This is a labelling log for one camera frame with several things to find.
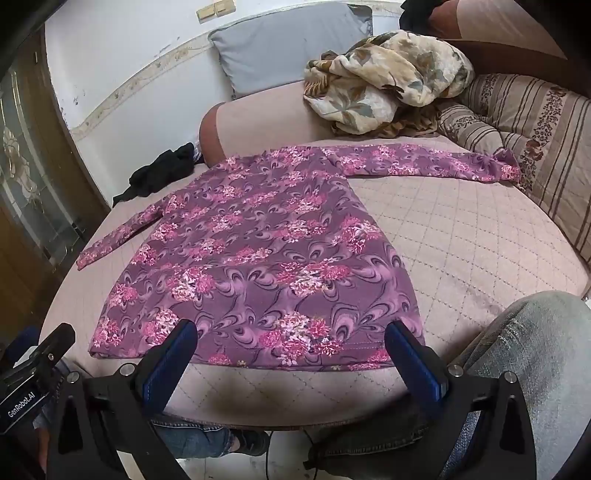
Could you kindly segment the beige floral crumpled blanket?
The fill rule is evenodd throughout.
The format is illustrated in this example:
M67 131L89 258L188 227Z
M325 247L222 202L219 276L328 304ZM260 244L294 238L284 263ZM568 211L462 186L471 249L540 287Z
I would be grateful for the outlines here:
M438 128L435 103L457 97L474 78L456 46L399 30L308 62L304 100L336 135L421 136Z

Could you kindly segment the purple floral long-sleeve shirt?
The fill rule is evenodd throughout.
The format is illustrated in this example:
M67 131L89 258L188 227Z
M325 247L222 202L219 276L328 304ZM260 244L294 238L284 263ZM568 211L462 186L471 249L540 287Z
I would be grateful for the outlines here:
M362 176L497 183L521 172L510 153L401 143L230 157L78 257L85 268L148 231L105 300L90 354L140 357L189 320L199 364L387 367L387 325L422 338L423 322L400 255L349 185Z

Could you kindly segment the striped floral brown pillow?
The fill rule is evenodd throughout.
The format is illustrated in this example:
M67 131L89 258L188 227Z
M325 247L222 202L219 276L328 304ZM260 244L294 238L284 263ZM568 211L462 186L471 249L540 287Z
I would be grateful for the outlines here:
M590 261L590 99L531 76L479 76L444 100L438 131L459 146L513 153L518 187Z

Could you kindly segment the pink brown bolster cushion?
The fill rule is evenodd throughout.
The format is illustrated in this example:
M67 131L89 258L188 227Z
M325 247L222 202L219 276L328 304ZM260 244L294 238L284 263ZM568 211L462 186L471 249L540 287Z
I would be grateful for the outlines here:
M204 115L198 133L200 151L209 167L235 155L332 137L331 124L304 101L301 82L217 104Z

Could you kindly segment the brown pink headboard cushion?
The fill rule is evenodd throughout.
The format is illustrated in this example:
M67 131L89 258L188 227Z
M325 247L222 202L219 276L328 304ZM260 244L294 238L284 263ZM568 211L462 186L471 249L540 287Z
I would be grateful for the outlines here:
M427 27L480 73L530 75L590 94L587 1L444 1Z

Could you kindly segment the black garment on bed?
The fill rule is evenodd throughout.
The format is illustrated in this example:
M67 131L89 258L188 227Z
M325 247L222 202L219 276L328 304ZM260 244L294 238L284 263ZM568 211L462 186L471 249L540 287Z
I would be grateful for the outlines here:
M194 145L187 143L176 150L166 150L151 164L142 166L129 178L126 190L113 197L112 206L136 197L148 197L164 187L193 173Z

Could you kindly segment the grey pillow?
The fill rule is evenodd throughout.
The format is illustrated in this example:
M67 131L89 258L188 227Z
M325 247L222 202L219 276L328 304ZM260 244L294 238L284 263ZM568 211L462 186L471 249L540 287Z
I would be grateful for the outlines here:
M373 33L368 6L322 2L266 13L208 35L236 98L304 79L308 61Z

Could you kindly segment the beige wall switch plate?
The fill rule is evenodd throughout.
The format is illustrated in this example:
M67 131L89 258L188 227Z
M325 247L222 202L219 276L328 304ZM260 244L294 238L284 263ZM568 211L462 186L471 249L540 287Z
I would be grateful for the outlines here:
M200 23L213 18L235 13L235 0L218 0L197 10L197 19Z

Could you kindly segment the person's leg in jeans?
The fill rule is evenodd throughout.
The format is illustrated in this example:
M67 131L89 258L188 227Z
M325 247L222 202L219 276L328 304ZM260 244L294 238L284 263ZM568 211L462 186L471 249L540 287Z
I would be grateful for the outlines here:
M455 358L471 375L514 372L530 414L537 476L554 478L590 422L590 309L547 291L510 305ZM411 396L335 427L313 450L322 470L351 479L399 479L430 423Z

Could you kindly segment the dark garment behind blanket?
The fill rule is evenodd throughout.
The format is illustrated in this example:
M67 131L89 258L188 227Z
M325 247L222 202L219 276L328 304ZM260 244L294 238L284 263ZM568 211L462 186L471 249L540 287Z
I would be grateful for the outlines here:
M458 33L457 6L457 1L405 1L401 5L400 28L425 35Z

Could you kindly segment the pink quilted bed cover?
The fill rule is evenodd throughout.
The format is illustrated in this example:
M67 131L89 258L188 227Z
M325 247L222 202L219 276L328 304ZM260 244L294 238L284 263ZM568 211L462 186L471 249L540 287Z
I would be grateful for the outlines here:
M464 153L439 139L408 144ZM208 170L154 198L114 208L91 246ZM349 185L400 255L418 301L420 339L441 354L461 349L519 298L546 290L582 296L589 284L587 264L510 181L362 176ZM141 230L87 267L73 266L46 316L44 333L61 323L73 327L75 344L66 357L91 375L141 357L94 357L89 344L110 290L147 237ZM192 357L166 410L204 424L290 429L359 418L402 390L391 362L355 371L270 370L199 364Z

